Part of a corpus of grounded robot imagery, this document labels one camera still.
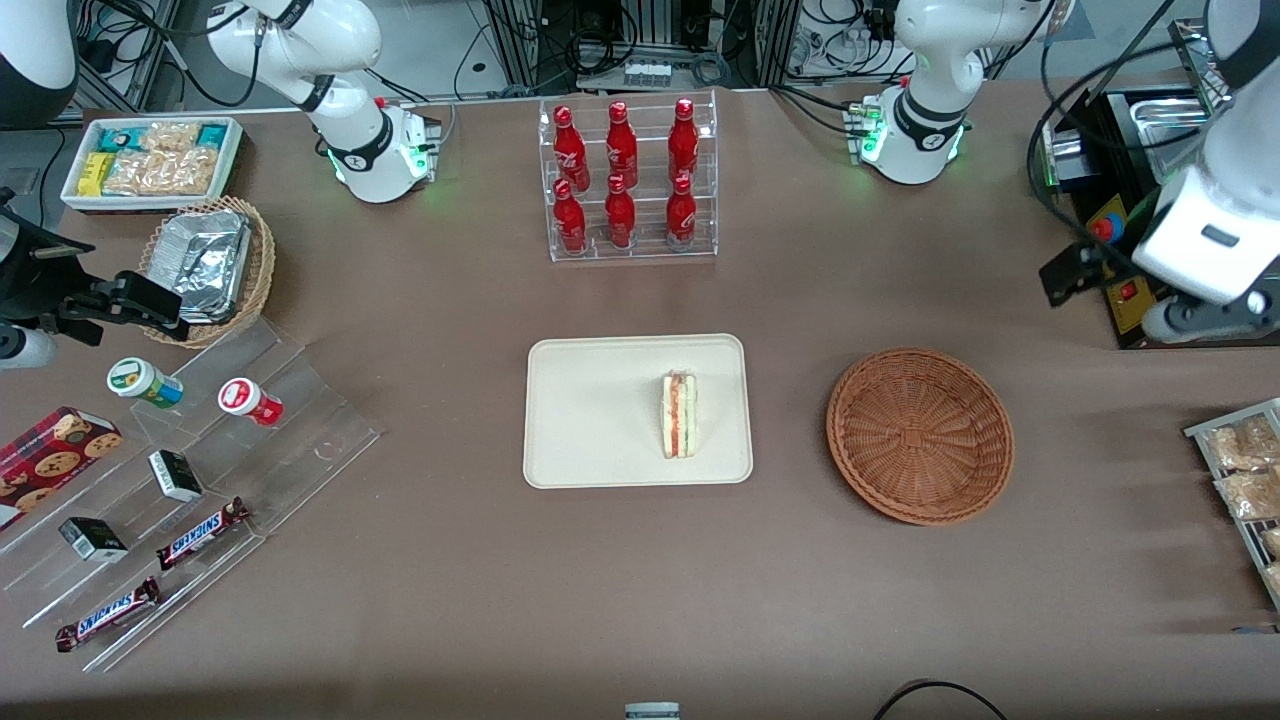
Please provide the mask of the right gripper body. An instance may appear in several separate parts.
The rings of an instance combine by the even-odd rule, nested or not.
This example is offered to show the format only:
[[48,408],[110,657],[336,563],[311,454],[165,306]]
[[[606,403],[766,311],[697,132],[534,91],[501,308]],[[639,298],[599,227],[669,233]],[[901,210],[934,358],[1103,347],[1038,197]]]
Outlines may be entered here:
[[28,222],[9,208],[10,190],[1,192],[3,322],[47,334],[64,334],[82,345],[101,343],[102,328],[91,320],[64,316],[63,304],[88,293],[99,279],[86,273],[78,256],[96,247],[65,238]]

